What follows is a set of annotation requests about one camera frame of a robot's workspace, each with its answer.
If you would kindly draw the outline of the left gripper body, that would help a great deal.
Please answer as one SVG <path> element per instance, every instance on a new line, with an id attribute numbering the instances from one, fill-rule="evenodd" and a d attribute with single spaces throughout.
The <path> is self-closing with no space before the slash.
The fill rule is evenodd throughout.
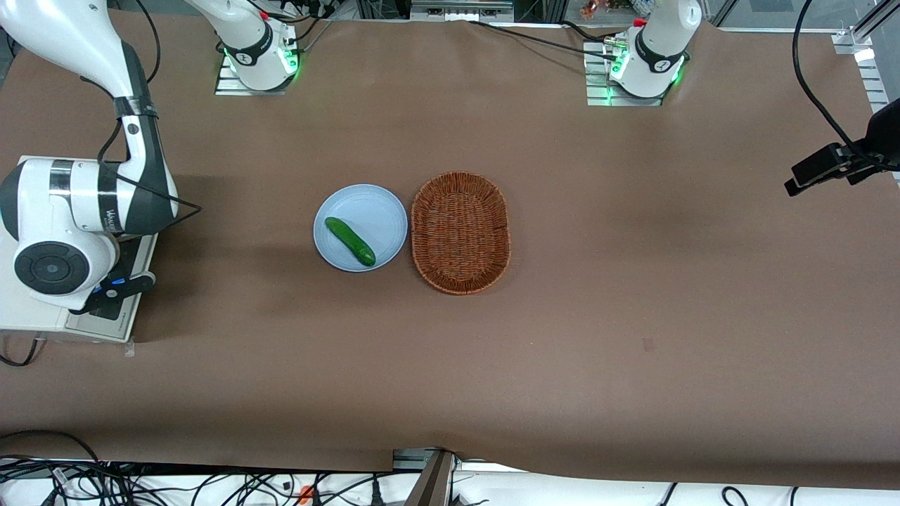
<path id="1" fill-rule="evenodd" d="M 854 145 L 866 157 L 852 157 L 851 167 L 855 172 L 847 176 L 849 185 L 858 185 L 869 176 L 883 172 L 898 173 L 899 99 L 872 115 L 866 135 Z"/>

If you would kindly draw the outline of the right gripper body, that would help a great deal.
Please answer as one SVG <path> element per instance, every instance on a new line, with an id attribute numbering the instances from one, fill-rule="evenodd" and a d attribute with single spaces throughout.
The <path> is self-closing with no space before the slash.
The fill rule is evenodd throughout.
<path id="1" fill-rule="evenodd" d="M 124 301 L 131 296 L 142 294 L 154 288 L 154 273 L 144 271 L 131 278 L 104 278 L 87 298 L 86 304 L 78 310 L 70 310 L 73 315 L 119 315 Z"/>

